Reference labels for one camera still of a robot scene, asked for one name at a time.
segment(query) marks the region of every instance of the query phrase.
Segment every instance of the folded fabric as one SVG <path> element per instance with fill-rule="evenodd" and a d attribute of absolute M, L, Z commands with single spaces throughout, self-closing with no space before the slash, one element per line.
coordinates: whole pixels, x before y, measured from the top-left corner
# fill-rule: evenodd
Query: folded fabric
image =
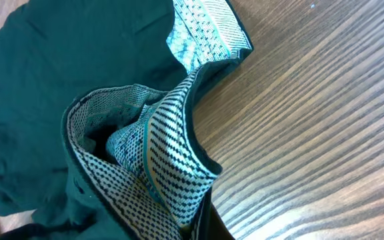
<path fill-rule="evenodd" d="M 31 0 L 0 31 L 0 214 L 37 209 L 69 238 L 206 239 L 221 166 L 192 110 L 251 50 L 224 0 Z"/>

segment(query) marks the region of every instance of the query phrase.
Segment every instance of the striped fabric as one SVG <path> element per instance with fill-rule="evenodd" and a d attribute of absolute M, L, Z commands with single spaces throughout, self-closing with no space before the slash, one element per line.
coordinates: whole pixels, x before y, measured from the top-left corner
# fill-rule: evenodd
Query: striped fabric
<path fill-rule="evenodd" d="M 251 48 L 223 0 L 174 0 L 174 5 L 167 43 L 189 76 L 169 92 L 141 85 L 98 89 L 66 113 L 72 158 L 107 210 L 140 239 L 199 239 L 203 198 L 217 174 L 190 142 L 189 96 L 201 66 Z M 114 125 L 107 156 L 94 156 L 96 142 L 87 136 Z"/>

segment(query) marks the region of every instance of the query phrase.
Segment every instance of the wooden table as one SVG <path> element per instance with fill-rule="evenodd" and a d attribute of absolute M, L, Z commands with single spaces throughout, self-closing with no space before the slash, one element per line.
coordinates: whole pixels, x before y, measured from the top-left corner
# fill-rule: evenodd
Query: wooden table
<path fill-rule="evenodd" d="M 229 230 L 384 239 L 384 1 L 232 4 L 255 51 L 195 112 Z"/>

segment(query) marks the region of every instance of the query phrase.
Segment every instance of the black and white patterned fabric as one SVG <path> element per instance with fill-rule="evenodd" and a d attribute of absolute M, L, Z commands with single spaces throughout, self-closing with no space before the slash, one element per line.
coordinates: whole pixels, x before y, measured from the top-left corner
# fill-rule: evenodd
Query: black and white patterned fabric
<path fill-rule="evenodd" d="M 67 112 L 75 161 L 108 211 L 141 239 L 199 238 L 203 198 L 218 173 L 190 142 L 189 96 L 201 66 L 251 48 L 224 0 L 174 0 L 174 6 L 167 44 L 186 79 L 168 92 L 141 85 L 98 89 Z M 104 126 L 117 130 L 106 142 L 107 156 L 97 157 L 96 142 L 87 136 Z"/>

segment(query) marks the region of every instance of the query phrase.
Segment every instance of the dark green fabric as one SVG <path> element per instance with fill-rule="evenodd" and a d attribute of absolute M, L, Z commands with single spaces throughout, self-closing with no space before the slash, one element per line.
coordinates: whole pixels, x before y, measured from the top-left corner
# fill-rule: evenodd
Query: dark green fabric
<path fill-rule="evenodd" d="M 10 14 L 0 30 L 0 215 L 37 209 L 44 225 L 98 215 L 67 183 L 77 173 L 61 116 L 97 87 L 176 86 L 186 72 L 165 42 L 173 21 L 170 0 L 30 0 Z"/>

